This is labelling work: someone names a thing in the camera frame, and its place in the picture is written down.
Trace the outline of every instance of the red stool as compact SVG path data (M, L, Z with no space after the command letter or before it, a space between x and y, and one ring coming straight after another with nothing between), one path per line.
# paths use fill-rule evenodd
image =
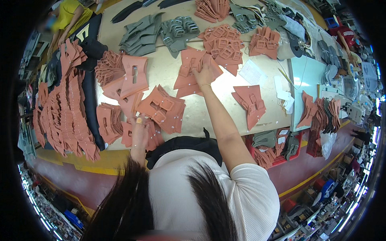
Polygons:
M320 192L322 190L322 187L324 186L324 184L326 183L326 181L324 181L323 179L319 178L315 181L314 183L314 188L315 190L317 190L318 192Z
M284 209L284 211L286 213L289 213L291 211L291 209L293 209L296 205L297 205L297 203L292 201L291 198L288 198L287 200L284 201L282 208Z

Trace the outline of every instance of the red floor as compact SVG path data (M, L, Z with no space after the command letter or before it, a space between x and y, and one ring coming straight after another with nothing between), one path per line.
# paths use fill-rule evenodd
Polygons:
M349 123L338 131L336 143L327 160L323 157L313 158L308 155L305 146L300 150L296 159L268 169L268 174L278 194L297 186L335 158L352 140L350 131L354 127L353 124ZM60 166L37 158L32 159L31 165L39 174L49 179L57 187L77 196L83 205L94 210L115 182L115 176L79 171L72 164L63 163L63 166ZM280 200L298 192L299 188L280 197Z

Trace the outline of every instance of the white ribbed shirt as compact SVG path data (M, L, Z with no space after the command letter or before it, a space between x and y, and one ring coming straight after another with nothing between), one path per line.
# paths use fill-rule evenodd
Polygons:
M267 240L279 216L277 191L267 171L244 163L228 173L210 155L195 150L175 150L163 155L150 170L149 196L157 230L201 233L194 240L209 240L205 219L187 179L190 167L207 164L225 191L239 240Z

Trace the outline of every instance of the yellow shirt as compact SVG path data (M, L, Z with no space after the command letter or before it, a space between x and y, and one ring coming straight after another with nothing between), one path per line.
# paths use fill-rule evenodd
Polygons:
M66 27L70 24L72 17L74 16L75 9L81 5L77 0L64 0L59 5L59 16L57 20L54 22L52 26L52 32L55 33L60 29L66 29ZM84 8L84 12L82 16L79 18L77 23L72 27L72 29L68 32L66 37L69 37L73 32L75 32L80 26L82 26L85 22L87 22L93 11L85 6L81 5Z

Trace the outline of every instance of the person in red jacket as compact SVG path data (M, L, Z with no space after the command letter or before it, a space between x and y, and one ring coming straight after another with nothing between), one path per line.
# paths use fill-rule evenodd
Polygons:
M349 56L351 55L350 51L353 51L354 47L359 48L362 45L359 41L359 36L346 26L329 29L328 33L335 37L337 42L344 47Z

